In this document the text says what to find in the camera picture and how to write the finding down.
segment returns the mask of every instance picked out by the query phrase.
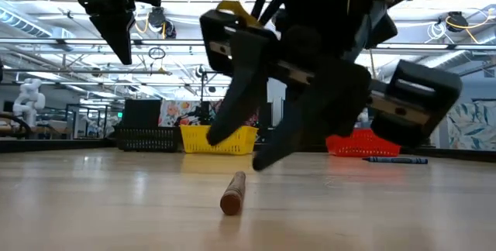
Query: wooden surface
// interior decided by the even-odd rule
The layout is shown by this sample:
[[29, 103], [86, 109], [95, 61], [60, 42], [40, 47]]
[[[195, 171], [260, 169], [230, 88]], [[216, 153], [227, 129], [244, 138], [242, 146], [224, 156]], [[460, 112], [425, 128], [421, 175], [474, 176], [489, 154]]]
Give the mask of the wooden surface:
[[[245, 170], [241, 216], [219, 199]], [[494, 250], [496, 165], [118, 150], [0, 156], [0, 250]]]

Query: red object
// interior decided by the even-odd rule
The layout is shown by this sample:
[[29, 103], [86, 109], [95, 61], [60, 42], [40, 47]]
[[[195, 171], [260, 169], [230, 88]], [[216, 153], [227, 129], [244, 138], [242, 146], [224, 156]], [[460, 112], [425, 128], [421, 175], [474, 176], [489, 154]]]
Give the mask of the red object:
[[181, 119], [179, 122], [179, 125], [188, 125], [189, 124], [189, 119]]
[[332, 135], [325, 144], [329, 153], [343, 157], [395, 157], [400, 153], [400, 146], [379, 138], [371, 129], [355, 129], [347, 138]]

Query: yellow basket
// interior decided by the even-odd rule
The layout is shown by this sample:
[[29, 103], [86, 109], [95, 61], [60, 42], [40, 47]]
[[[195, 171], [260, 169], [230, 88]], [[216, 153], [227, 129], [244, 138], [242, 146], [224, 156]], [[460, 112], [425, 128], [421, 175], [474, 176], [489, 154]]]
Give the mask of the yellow basket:
[[223, 153], [245, 155], [253, 152], [257, 128], [243, 126], [217, 146], [207, 142], [209, 125], [181, 125], [184, 151], [186, 153]]

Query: black crate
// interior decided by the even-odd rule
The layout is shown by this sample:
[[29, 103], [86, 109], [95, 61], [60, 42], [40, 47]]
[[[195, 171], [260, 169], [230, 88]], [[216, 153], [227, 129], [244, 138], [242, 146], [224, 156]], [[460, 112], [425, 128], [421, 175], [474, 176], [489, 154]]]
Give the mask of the black crate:
[[177, 152], [181, 138], [179, 127], [118, 127], [117, 147], [124, 151]]

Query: blue crayon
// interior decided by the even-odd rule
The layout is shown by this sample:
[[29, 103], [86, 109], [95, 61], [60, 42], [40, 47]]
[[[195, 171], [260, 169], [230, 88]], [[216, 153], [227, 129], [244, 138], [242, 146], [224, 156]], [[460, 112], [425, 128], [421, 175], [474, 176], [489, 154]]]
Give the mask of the blue crayon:
[[426, 158], [390, 158], [390, 157], [368, 157], [363, 158], [365, 161], [374, 163], [421, 163], [427, 164], [429, 161]]

